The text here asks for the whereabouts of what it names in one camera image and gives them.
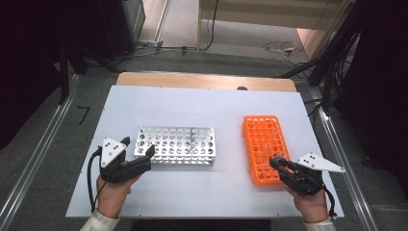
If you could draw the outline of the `orange plastic test tube rack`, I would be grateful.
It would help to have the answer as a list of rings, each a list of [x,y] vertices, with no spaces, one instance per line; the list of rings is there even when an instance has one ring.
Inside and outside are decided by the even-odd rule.
[[[281,132],[282,146],[279,154],[285,159],[291,158],[280,122],[275,115],[246,115],[242,122],[242,136],[244,137],[248,171],[251,180],[256,186],[281,185],[277,171],[269,165],[269,159],[274,154],[264,149],[264,131],[268,128],[277,128]]]

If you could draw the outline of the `wooden table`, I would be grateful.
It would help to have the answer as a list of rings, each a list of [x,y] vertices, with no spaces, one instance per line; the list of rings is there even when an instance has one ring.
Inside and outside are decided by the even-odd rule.
[[[290,79],[175,72],[123,72],[118,86],[296,92]]]

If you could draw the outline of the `light wooden furniture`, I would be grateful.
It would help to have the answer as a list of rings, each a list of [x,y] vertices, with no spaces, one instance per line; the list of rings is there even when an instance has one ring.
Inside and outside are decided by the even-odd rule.
[[[198,0],[197,46],[203,19],[296,28],[309,60],[323,52],[354,0]]]

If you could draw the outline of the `silver metal test tube rack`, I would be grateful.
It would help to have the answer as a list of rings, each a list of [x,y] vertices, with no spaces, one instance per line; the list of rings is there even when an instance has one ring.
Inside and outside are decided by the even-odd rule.
[[[140,126],[134,156],[144,156],[151,146],[156,165],[212,166],[217,156],[215,129],[208,127]]]

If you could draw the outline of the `person's left hand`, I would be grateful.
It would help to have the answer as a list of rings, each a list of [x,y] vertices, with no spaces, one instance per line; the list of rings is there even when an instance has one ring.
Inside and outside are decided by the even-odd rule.
[[[136,176],[127,182],[112,184],[98,177],[96,186],[99,195],[96,210],[107,218],[118,219],[127,195],[131,193],[132,186],[138,180],[139,177]]]

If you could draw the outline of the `black metal stand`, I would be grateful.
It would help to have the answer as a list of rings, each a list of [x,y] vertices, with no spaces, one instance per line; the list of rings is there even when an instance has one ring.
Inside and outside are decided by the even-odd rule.
[[[68,83],[68,65],[74,68],[76,73],[86,74],[88,66],[84,60],[87,56],[98,64],[108,68],[115,73],[121,73],[121,70],[110,64],[105,59],[101,58],[85,46],[76,42],[64,42],[59,47],[59,59],[60,59],[60,79],[61,79],[61,98],[59,104],[62,105],[69,96],[69,83]]]
[[[344,59],[345,53],[349,51],[359,35],[364,14],[363,9],[367,2],[368,0],[356,0],[343,25],[321,55],[318,55],[306,64],[301,64],[299,67],[280,75],[280,78],[289,79],[312,67],[313,71],[307,78],[307,81],[310,87],[317,87],[321,81],[324,81],[322,99],[319,105],[325,111],[328,110],[330,104],[330,91],[334,81],[336,65]]]

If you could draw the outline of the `grey cabinet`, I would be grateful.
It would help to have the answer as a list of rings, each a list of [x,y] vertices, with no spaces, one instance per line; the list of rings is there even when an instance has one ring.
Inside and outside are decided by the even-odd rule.
[[[142,0],[122,0],[122,7],[128,25],[131,41],[136,43],[145,21],[144,5]]]

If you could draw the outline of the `dark curtain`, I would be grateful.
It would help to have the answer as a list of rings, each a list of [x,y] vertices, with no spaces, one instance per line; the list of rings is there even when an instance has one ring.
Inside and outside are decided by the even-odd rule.
[[[50,0],[0,0],[0,150],[60,85]]]
[[[360,39],[335,106],[408,196],[408,0],[363,1]]]

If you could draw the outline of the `white table board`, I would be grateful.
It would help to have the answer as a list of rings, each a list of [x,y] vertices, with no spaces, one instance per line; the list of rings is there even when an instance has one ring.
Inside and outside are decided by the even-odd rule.
[[[211,167],[160,167],[146,172],[121,214],[126,218],[296,217],[282,186],[250,179],[242,122],[245,116],[277,116],[289,154],[299,158],[320,148],[297,92],[204,90],[113,86],[90,149],[106,138],[135,139],[139,127],[212,127],[216,160]]]

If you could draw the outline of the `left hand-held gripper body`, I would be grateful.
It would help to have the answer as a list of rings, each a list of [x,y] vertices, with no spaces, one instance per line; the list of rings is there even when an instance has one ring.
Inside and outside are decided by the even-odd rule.
[[[99,168],[103,180],[112,184],[124,183],[151,169],[151,159],[146,158],[145,154],[133,161],[126,161],[127,146],[110,138],[103,140]]]

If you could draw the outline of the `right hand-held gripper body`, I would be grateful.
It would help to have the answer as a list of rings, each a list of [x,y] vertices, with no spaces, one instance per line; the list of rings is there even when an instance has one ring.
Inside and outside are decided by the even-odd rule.
[[[280,167],[280,180],[300,195],[314,195],[323,188],[324,171],[345,173],[345,169],[310,152],[290,167]]]

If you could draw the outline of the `person's right hand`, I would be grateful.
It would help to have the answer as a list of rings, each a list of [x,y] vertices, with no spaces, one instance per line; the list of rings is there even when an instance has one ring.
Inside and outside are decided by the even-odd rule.
[[[300,195],[290,187],[285,190],[293,197],[294,207],[301,213],[307,223],[317,223],[328,219],[325,191],[314,195]]]

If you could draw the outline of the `aluminium floor rail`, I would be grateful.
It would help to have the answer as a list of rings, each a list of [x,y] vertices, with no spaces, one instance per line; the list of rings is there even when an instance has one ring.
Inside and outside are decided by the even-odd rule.
[[[354,174],[352,166],[350,165],[344,148],[339,139],[332,116],[327,113],[322,106],[317,107],[315,115],[319,119],[325,133],[325,137],[331,146],[331,152],[338,164],[341,164],[345,173],[343,175],[344,183],[346,185],[348,194],[350,195],[350,201],[353,204],[354,210],[362,224],[364,231],[379,231],[376,221],[370,210],[370,206],[363,194],[363,191],[358,183],[358,180]]]
[[[6,197],[5,204],[0,211],[0,231],[7,231],[13,218],[32,184],[47,151],[55,138],[65,115],[75,97],[83,75],[74,74],[69,82],[70,93],[65,101],[59,105],[41,136],[36,148],[31,153],[28,163],[23,168],[18,180]]]

